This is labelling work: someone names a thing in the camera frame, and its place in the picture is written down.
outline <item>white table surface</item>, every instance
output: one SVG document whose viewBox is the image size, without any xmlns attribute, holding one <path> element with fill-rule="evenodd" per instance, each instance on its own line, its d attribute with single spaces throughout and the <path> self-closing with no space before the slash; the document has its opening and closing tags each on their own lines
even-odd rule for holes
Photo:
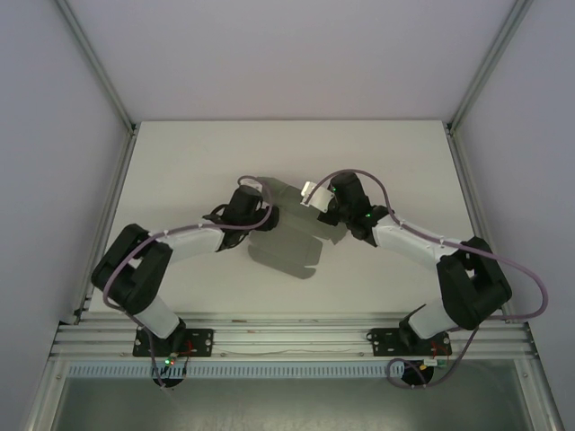
<svg viewBox="0 0 575 431">
<path fill-rule="evenodd" d="M 111 230 L 198 221 L 228 202 L 243 174 L 301 187 L 343 168 L 386 185 L 395 211 L 446 237 L 473 231 L 440 121 L 163 121 L 141 125 Z M 379 189 L 362 179 L 372 204 Z M 171 265 L 160 289 L 176 312 L 244 315 L 408 312 L 439 293 L 435 271 L 350 234 L 325 242 L 307 280 L 264 267 L 244 244 Z M 108 312 L 95 290 L 91 312 Z"/>
</svg>

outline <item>mounting plate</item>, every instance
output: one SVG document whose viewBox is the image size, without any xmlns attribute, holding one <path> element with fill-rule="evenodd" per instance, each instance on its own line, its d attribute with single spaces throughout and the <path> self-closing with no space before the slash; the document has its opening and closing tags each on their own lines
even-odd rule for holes
<svg viewBox="0 0 575 431">
<path fill-rule="evenodd" d="M 210 357 L 212 356 L 212 347 L 214 345 L 214 330 L 195 330 L 186 328 L 186 337 L 184 345 L 191 343 L 191 354 L 180 354 L 186 357 Z M 159 339 L 154 336 L 154 352 L 158 357 L 169 356 L 172 353 L 172 345 L 165 339 Z M 144 330 L 136 331 L 136 340 L 134 341 L 134 350 L 132 355 L 135 357 L 150 357 L 150 341 Z"/>
<path fill-rule="evenodd" d="M 446 332 L 440 332 L 431 339 L 423 339 L 417 346 L 407 348 L 399 338 L 399 328 L 373 328 L 367 333 L 374 356 L 432 356 L 434 344 L 436 356 L 451 355 L 451 343 Z"/>
</svg>

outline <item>wire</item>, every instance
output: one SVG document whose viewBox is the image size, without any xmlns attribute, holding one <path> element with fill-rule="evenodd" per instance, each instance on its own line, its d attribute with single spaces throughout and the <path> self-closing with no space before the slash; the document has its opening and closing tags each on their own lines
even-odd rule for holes
<svg viewBox="0 0 575 431">
<path fill-rule="evenodd" d="M 188 352 L 187 352 L 187 357 L 185 362 L 183 363 L 183 370 L 181 370 L 181 373 L 183 374 L 183 376 L 185 377 L 186 375 L 188 375 L 188 362 L 190 361 L 190 356 L 191 356 L 191 350 L 193 349 L 192 345 L 191 345 L 191 341 L 188 340 Z"/>
<path fill-rule="evenodd" d="M 232 352 L 230 350 L 223 350 L 221 348 L 215 348 L 214 350 L 227 353 L 229 355 L 239 355 L 239 356 L 267 356 L 267 355 L 280 355 L 283 353 L 346 353 L 351 351 L 350 348 L 345 350 L 306 350 L 304 348 L 289 348 L 288 350 L 277 350 L 273 352 L 263 352 L 263 353 L 242 353 L 242 352 Z"/>
<path fill-rule="evenodd" d="M 438 345 L 435 341 L 431 341 L 431 346 L 433 347 L 433 358 L 435 359 L 435 357 L 438 355 L 438 349 L 443 350 L 443 352 L 447 356 L 447 363 L 449 364 L 449 356 L 450 356 L 449 350 L 447 350 L 443 346 Z"/>
<path fill-rule="evenodd" d="M 109 306 L 112 310 L 124 312 L 133 322 L 136 323 L 136 325 L 141 326 L 144 329 L 144 331 L 146 332 L 148 339 L 150 341 L 150 358 L 152 360 L 152 368 L 154 369 L 154 373 L 156 375 L 156 378 L 157 378 L 158 382 L 160 383 L 160 387 L 165 386 L 165 384 L 164 384 L 164 381 L 162 380 L 162 376 L 160 375 L 160 370 L 159 370 L 158 365 L 155 361 L 154 335 L 136 317 L 129 314 L 128 312 L 126 312 L 126 310 L 122 309 L 121 307 L 117 306 L 116 304 L 114 304 L 110 301 L 109 295 L 110 295 L 111 286 L 114 283 L 114 281 L 116 280 L 116 277 L 129 264 L 129 262 L 132 259 L 134 259 L 134 257 L 137 256 L 138 253 L 141 252 L 149 243 L 151 243 L 151 242 L 153 242 L 159 238 L 162 238 L 162 237 L 165 237 L 168 235 L 174 235 L 177 233 L 195 231 L 198 229 L 230 229 L 230 230 L 236 230 L 236 231 L 250 231 L 252 229 L 257 229 L 258 227 L 260 227 L 264 223 L 266 223 L 271 216 L 271 210 L 272 210 L 271 192 L 270 192 L 270 189 L 268 188 L 268 185 L 265 184 L 264 182 L 259 181 L 256 177 L 253 177 L 252 175 L 243 175 L 242 177 L 240 177 L 237 180 L 237 183 L 241 184 L 243 180 L 253 180 L 253 181 L 258 182 L 261 185 L 261 193 L 263 195 L 263 199 L 268 204 L 268 210 L 267 210 L 266 214 L 258 223 L 250 224 L 247 226 L 246 225 L 245 226 L 235 226 L 232 224 L 211 224 L 211 223 L 189 224 L 186 226 L 176 227 L 176 228 L 170 229 L 168 231 L 163 231 L 160 233 L 155 233 L 153 235 L 150 235 L 145 240 L 143 240 L 132 252 L 130 252 L 128 254 L 128 256 L 126 256 L 126 258 L 124 258 L 124 260 L 121 261 L 121 263 L 112 271 L 110 278 L 108 278 L 106 285 L 102 289 L 102 300 L 104 301 L 104 303 L 107 306 Z"/>
<path fill-rule="evenodd" d="M 222 209 L 225 209 L 227 207 L 227 204 L 221 204 L 218 205 L 217 207 L 215 207 L 214 209 L 212 209 L 212 212 L 210 213 L 211 215 L 217 214 L 219 213 Z"/>
<path fill-rule="evenodd" d="M 188 346 L 188 350 L 186 350 L 185 352 L 180 352 L 180 355 L 188 355 L 188 356 L 191 355 L 191 350 L 192 350 L 191 341 L 189 341 L 189 340 L 186 341 L 186 345 Z"/>
<path fill-rule="evenodd" d="M 240 238 L 240 241 L 238 241 L 238 242 L 235 243 L 234 245 L 228 246 L 226 250 L 234 249 L 235 247 L 237 247 L 238 245 L 240 245 L 240 244 L 243 242 L 243 240 L 245 240 L 247 237 L 248 237 L 248 234 L 242 235 L 242 238 Z"/>
<path fill-rule="evenodd" d="M 387 194 L 387 189 L 384 186 L 384 183 L 379 180 L 375 175 L 366 172 L 366 171 L 362 171 L 360 169 L 342 169 L 340 171 L 336 171 L 333 172 L 331 174 L 329 174 L 328 176 L 324 177 L 322 180 L 320 180 L 317 185 L 314 187 L 314 189 L 312 190 L 312 192 L 309 194 L 309 196 L 307 197 L 307 200 L 305 201 L 305 203 L 309 203 L 309 201 L 311 200 L 312 196 L 314 195 L 314 193 L 320 188 L 320 186 L 322 186 L 322 184 L 324 184 L 327 180 L 330 180 L 332 177 L 334 177 L 335 175 L 338 175 L 340 173 L 345 173 L 345 172 L 352 172 L 352 173 L 358 173 L 360 175 L 365 175 L 366 177 L 368 177 L 369 179 L 373 180 L 381 189 L 381 191 L 384 194 L 384 200 L 385 200 L 385 206 L 387 207 L 387 211 L 389 211 L 389 216 L 392 218 L 392 220 L 394 220 L 394 222 L 396 224 L 398 224 L 402 229 L 405 229 L 407 232 L 413 233 L 415 236 L 420 237 L 423 240 L 429 241 L 429 242 L 433 242 L 435 244 L 441 244 L 447 247 L 451 247 L 454 249 L 458 249 L 458 250 L 462 250 L 462 251 L 466 251 L 468 253 L 473 253 L 479 256 L 482 256 L 484 258 L 487 259 L 493 259 L 496 261 L 499 261 L 501 263 L 504 263 L 506 265 L 511 266 L 512 268 L 518 269 L 519 271 L 523 272 L 524 274 L 526 274 L 527 276 L 531 277 L 535 283 L 537 284 L 537 286 L 539 287 L 539 290 L 541 291 L 541 305 L 539 306 L 539 308 L 537 310 L 535 310 L 534 312 L 528 312 L 525 314 L 511 314 L 511 315 L 502 315 L 502 316 L 490 316 L 487 319 L 490 320 L 507 320 L 507 319 L 513 319 L 513 320 L 523 320 L 523 319 L 532 319 L 534 317 L 538 317 L 541 314 L 544 313 L 544 311 L 547 309 L 547 305 L 549 304 L 549 294 L 547 292 L 547 287 L 545 286 L 543 280 L 535 273 L 533 272 L 531 269 L 524 267 L 523 265 L 520 265 L 519 263 L 516 263 L 514 260 L 512 259 L 508 259 L 508 258 L 504 258 L 500 255 L 494 254 L 494 253 L 490 253 L 488 251 L 483 251 L 483 250 L 479 250 L 479 249 L 475 249 L 474 247 L 469 247 L 467 245 L 463 245 L 461 243 L 458 242 L 451 242 L 451 241 L 444 241 L 443 238 L 437 238 L 435 236 L 432 235 L 428 235 L 424 232 L 420 232 L 419 230 L 417 230 L 414 227 L 409 226 L 408 224 L 405 224 L 402 220 L 400 220 L 397 215 L 395 214 L 395 212 L 392 209 L 392 205 L 391 202 L 389 200 L 389 195 Z M 473 341 L 473 337 L 475 337 L 475 334 L 477 333 L 477 330 L 479 328 L 476 328 L 475 330 L 473 330 L 471 336 L 469 337 L 469 339 L 467 340 L 467 343 L 465 344 L 464 349 L 461 351 L 461 354 L 459 355 L 459 357 L 455 360 L 455 362 L 453 363 L 453 365 L 451 366 L 451 368 L 449 368 L 449 371 L 447 371 L 446 374 L 443 375 L 443 377 L 441 377 L 438 381 L 434 382 L 434 383 L 429 383 L 429 384 L 425 384 L 425 379 L 423 378 L 423 374 L 421 374 L 419 368 L 413 364 L 410 361 L 407 361 L 405 359 L 401 359 L 399 357 L 396 357 L 394 359 L 392 359 L 389 364 L 387 364 L 387 381 L 389 383 L 391 383 L 393 386 L 396 386 L 398 388 L 409 388 L 410 386 L 404 386 L 404 385 L 400 385 L 399 383 L 396 383 L 391 377 L 390 377 L 390 370 L 391 370 L 391 365 L 397 363 L 397 362 L 403 362 L 404 364 L 406 364 L 407 366 L 409 366 L 410 368 L 412 368 L 413 370 L 415 370 L 415 372 L 417 373 L 417 375 L 421 378 L 421 381 L 424 382 L 423 386 L 412 386 L 412 387 L 417 387 L 417 388 L 426 388 L 426 387 L 433 387 L 433 386 L 437 386 L 438 384 L 444 382 L 445 380 L 447 380 L 451 375 L 453 375 L 454 371 L 457 369 L 457 367 L 459 366 L 459 363 L 461 362 L 461 360 L 463 359 L 465 353 L 467 352 L 467 349 L 469 348 L 469 346 L 471 345 L 471 342 Z"/>
</svg>

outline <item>purple cable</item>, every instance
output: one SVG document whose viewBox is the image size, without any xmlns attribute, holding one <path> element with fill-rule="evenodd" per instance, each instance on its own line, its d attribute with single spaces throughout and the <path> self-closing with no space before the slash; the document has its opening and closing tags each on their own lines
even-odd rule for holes
<svg viewBox="0 0 575 431">
<path fill-rule="evenodd" d="M 533 272 L 529 268 L 524 267 L 523 265 L 516 263 L 514 260 L 504 258 L 504 257 L 499 256 L 499 255 L 494 254 L 494 253 L 489 253 L 488 251 L 475 249 L 474 247 L 469 247 L 467 245 L 463 245 L 463 244 L 460 244 L 457 242 L 443 241 L 441 238 L 436 238 L 435 236 L 427 235 L 426 233 L 420 232 L 417 229 L 409 226 L 408 224 L 402 223 L 402 221 L 397 217 L 397 215 L 395 215 L 394 211 L 392 210 L 392 205 L 391 205 L 391 202 L 389 200 L 389 196 L 387 195 L 387 190 L 385 189 L 384 183 L 381 182 L 381 180 L 379 180 L 375 175 L 373 175 L 369 172 L 362 171 L 360 169 L 342 169 L 340 171 L 336 171 L 334 173 L 329 174 L 328 176 L 326 176 L 325 178 L 323 178 L 322 180 L 320 180 L 317 183 L 317 185 L 314 187 L 312 192 L 307 197 L 307 200 L 305 201 L 306 204 L 310 201 L 310 199 L 312 198 L 314 193 L 320 188 L 320 186 L 322 184 L 324 184 L 327 180 L 330 180 L 332 177 L 334 177 L 340 173 L 345 173 L 345 172 L 358 173 L 360 175 L 365 175 L 366 177 L 373 180 L 379 186 L 381 191 L 384 193 L 385 206 L 387 207 L 387 210 L 389 211 L 389 216 L 392 217 L 392 219 L 394 220 L 394 222 L 396 224 L 401 226 L 407 232 L 413 233 L 414 235 L 419 236 L 420 238 L 422 238 L 426 241 L 434 242 L 435 244 L 445 245 L 447 247 L 452 247 L 454 249 L 459 249 L 462 251 L 466 251 L 468 253 L 477 254 L 477 255 L 483 256 L 484 258 L 487 258 L 487 259 L 493 259 L 493 260 L 499 261 L 501 263 L 504 263 L 506 265 L 511 266 L 512 268 L 518 269 L 519 271 L 528 275 L 529 277 L 531 277 L 535 281 L 535 283 L 539 287 L 539 290 L 541 291 L 541 296 L 542 296 L 541 306 L 537 310 L 535 310 L 534 312 L 526 313 L 526 314 L 511 314 L 511 315 L 507 315 L 507 316 L 490 316 L 490 317 L 488 317 L 488 319 L 490 319 L 490 320 L 502 320 L 502 321 L 505 321 L 507 319 L 515 319 L 515 320 L 532 319 L 532 318 L 540 316 L 541 314 L 544 313 L 544 311 L 546 310 L 547 305 L 549 303 L 549 294 L 547 292 L 547 287 L 545 287 L 543 280 L 535 272 Z M 475 330 L 473 330 L 470 338 L 467 340 L 467 343 L 464 346 L 464 349 L 461 351 L 461 355 L 459 355 L 459 357 L 454 362 L 454 364 L 451 366 L 449 371 L 443 377 L 441 377 L 441 379 L 439 379 L 437 382 L 430 383 L 427 385 L 424 384 L 423 387 L 437 386 L 438 384 L 447 380 L 447 378 L 449 378 L 449 376 L 453 375 L 453 372 L 455 371 L 455 369 L 457 368 L 457 366 L 459 365 L 459 363 L 463 359 L 465 352 L 467 352 L 467 349 L 471 345 L 471 342 L 473 341 L 473 337 L 475 337 L 475 334 L 477 333 L 478 329 L 479 328 L 476 328 Z M 400 385 L 398 383 L 395 383 L 392 380 L 392 378 L 390 377 L 391 365 L 396 363 L 396 362 L 403 362 L 404 364 L 406 364 L 410 368 L 414 369 L 415 372 L 421 378 L 421 380 L 423 382 L 425 382 L 425 380 L 423 379 L 423 375 L 420 373 L 420 370 L 418 369 L 418 367 L 415 364 L 413 364 L 412 362 L 407 361 L 405 359 L 401 359 L 401 358 L 397 357 L 397 358 L 392 359 L 386 367 L 387 380 L 393 386 L 396 386 L 398 388 L 410 388 L 410 386 L 403 386 L 403 385 Z"/>
<path fill-rule="evenodd" d="M 132 316 L 131 314 L 129 314 L 128 312 L 123 310 L 121 307 L 118 307 L 117 305 L 110 302 L 109 294 L 110 294 L 111 286 L 114 283 L 114 280 L 116 279 L 118 274 L 122 271 L 122 269 L 124 269 L 129 264 L 129 262 L 132 259 L 134 259 L 134 257 L 139 252 L 141 252 L 150 242 L 155 241 L 158 238 L 162 238 L 162 237 L 167 236 L 167 235 L 174 235 L 177 233 L 193 231 L 196 229 L 230 229 L 230 230 L 236 230 L 236 231 L 251 231 L 252 229 L 257 229 L 258 227 L 260 227 L 261 225 L 266 223 L 271 216 L 271 209 L 272 209 L 270 189 L 268 188 L 268 186 L 265 183 L 260 182 L 257 178 L 253 177 L 252 175 L 244 175 L 244 176 L 240 177 L 237 180 L 237 183 L 240 184 L 242 182 L 242 180 L 254 180 L 254 181 L 258 182 L 261 185 L 261 191 L 262 191 L 262 195 L 264 197 L 264 201 L 268 203 L 268 211 L 266 211 L 265 216 L 258 223 L 250 224 L 247 226 L 234 226 L 231 224 L 210 224 L 210 223 L 189 224 L 187 226 L 176 227 L 176 228 L 170 229 L 168 231 L 163 231 L 160 233 L 155 233 L 154 235 L 150 235 L 145 240 L 143 240 L 131 253 L 129 253 L 128 256 L 126 256 L 126 258 L 123 261 L 121 261 L 121 263 L 112 271 L 110 278 L 108 278 L 108 282 L 106 283 L 106 285 L 104 286 L 104 288 L 102 290 L 102 300 L 104 301 L 104 303 L 106 305 L 108 305 L 113 310 L 118 310 L 119 312 L 124 312 L 136 325 L 141 326 L 144 329 L 144 331 L 146 332 L 146 334 L 150 340 L 150 358 L 152 359 L 152 368 L 154 369 L 155 375 L 157 377 L 158 382 L 160 383 L 160 386 L 164 386 L 164 381 L 162 380 L 162 377 L 160 375 L 160 370 L 159 370 L 158 365 L 155 361 L 154 341 L 153 341 L 152 332 L 148 328 L 146 328 L 136 317 Z"/>
</svg>

